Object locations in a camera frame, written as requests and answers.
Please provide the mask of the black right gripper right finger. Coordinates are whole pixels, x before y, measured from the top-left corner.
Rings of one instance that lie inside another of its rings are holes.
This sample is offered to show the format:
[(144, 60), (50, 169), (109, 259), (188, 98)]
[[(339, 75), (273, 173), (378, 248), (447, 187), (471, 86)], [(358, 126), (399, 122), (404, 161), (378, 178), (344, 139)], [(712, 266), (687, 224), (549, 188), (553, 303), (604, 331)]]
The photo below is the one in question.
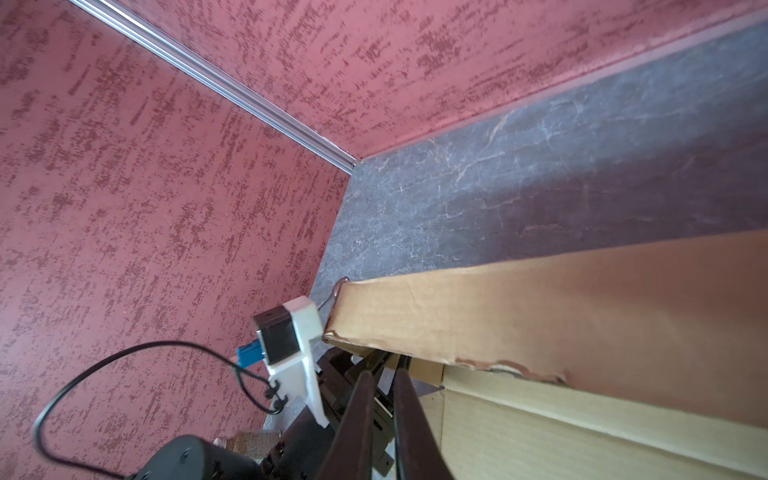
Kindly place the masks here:
[(395, 372), (395, 447), (399, 479), (452, 479), (405, 368)]

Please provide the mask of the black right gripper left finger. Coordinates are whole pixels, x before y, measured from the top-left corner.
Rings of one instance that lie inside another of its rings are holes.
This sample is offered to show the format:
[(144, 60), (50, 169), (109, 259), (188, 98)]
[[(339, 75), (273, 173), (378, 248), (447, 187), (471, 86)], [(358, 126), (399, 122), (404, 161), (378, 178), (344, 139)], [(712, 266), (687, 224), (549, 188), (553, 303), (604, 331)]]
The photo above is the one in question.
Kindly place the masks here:
[(316, 479), (370, 479), (374, 383), (370, 371), (358, 377), (347, 409)]

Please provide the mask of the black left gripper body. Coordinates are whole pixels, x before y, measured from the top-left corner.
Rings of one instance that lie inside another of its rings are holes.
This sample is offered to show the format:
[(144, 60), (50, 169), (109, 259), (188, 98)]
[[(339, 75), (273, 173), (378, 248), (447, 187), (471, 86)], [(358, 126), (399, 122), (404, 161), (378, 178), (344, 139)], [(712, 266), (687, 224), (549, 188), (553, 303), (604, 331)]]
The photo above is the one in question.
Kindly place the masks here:
[[(328, 350), (318, 361), (317, 374), (324, 413), (329, 425), (319, 426), (312, 413), (304, 409), (284, 431), (260, 467), (267, 479), (311, 479), (328, 453), (339, 429), (359, 374), (369, 370), (378, 381), (390, 353), (375, 350), (358, 363), (352, 354), (338, 347)], [(372, 468), (377, 476), (393, 472), (395, 460), (387, 452), (395, 436), (393, 405), (380, 389), (375, 390), (372, 411)]]

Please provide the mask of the brown cardboard box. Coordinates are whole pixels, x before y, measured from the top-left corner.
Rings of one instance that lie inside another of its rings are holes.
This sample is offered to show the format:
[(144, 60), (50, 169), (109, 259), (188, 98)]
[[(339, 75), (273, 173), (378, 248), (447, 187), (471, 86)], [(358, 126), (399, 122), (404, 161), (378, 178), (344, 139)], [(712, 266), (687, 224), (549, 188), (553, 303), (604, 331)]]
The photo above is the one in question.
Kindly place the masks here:
[(457, 479), (763, 479), (767, 234), (344, 285), (326, 342), (407, 355)]

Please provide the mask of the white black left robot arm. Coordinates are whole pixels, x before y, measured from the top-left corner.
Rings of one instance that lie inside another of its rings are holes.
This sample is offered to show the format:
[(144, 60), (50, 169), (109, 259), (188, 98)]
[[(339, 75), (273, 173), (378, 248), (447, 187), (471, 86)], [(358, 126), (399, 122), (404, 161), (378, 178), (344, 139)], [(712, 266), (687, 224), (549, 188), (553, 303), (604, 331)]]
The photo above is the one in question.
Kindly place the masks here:
[(322, 427), (304, 408), (286, 433), (257, 461), (193, 435), (175, 438), (133, 479), (370, 479), (395, 465), (387, 448), (395, 436), (393, 406), (378, 388), (391, 355), (375, 350), (360, 362), (332, 348), (318, 374)]

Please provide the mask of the left rear aluminium corner post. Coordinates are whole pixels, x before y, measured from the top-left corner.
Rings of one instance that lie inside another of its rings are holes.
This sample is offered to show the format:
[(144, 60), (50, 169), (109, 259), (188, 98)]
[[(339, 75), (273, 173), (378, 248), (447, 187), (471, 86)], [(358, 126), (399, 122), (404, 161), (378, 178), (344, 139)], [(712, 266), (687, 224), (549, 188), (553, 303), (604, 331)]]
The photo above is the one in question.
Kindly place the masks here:
[(346, 174), (357, 160), (117, 1), (72, 3)]

